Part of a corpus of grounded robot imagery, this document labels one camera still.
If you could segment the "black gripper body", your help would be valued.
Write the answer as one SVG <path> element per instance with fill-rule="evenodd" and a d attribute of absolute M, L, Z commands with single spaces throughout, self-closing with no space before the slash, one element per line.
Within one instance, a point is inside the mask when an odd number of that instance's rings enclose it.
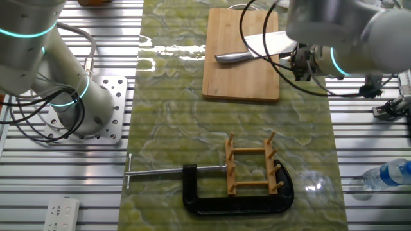
<path fill-rule="evenodd" d="M 313 45 L 297 43 L 290 56 L 290 69 L 296 81 L 310 81 L 312 77 Z"/>

